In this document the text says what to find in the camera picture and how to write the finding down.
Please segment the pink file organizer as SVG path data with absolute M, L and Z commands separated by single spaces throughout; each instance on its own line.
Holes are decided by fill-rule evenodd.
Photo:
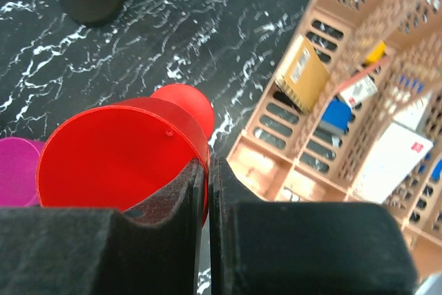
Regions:
M 373 202 L 441 272 L 441 0 L 310 0 L 227 160 L 269 201 Z

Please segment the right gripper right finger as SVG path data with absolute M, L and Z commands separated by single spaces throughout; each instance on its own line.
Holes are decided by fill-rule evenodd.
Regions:
M 413 294 L 396 221 L 366 202 L 267 202 L 223 158 L 209 171 L 213 294 Z

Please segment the magenta wine glass front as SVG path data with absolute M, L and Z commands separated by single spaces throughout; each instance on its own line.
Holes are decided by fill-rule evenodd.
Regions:
M 1 139 L 1 206 L 39 205 L 36 170 L 44 142 L 21 137 Z

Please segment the yellow brush in organizer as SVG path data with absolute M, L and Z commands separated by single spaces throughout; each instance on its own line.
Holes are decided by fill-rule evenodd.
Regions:
M 296 35 L 282 57 L 276 72 L 278 88 L 299 108 L 312 112 L 329 79 L 329 72 L 316 54 L 310 40 Z

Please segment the red wine glass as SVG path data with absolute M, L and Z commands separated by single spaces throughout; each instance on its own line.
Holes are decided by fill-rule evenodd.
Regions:
M 36 174 L 39 203 L 126 211 L 191 160 L 207 169 L 214 126 L 211 102 L 186 84 L 80 112 L 44 145 Z

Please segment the blue item in organizer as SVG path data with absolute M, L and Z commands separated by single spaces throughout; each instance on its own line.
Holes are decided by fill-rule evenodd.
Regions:
M 339 99 L 333 99 L 323 113 L 318 127 L 321 130 L 339 136 L 347 130 L 351 117 L 351 108 Z

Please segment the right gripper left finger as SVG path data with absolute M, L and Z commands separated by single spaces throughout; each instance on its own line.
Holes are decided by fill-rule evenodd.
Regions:
M 126 212 L 1 210 L 2 294 L 193 294 L 204 169 L 190 161 Z

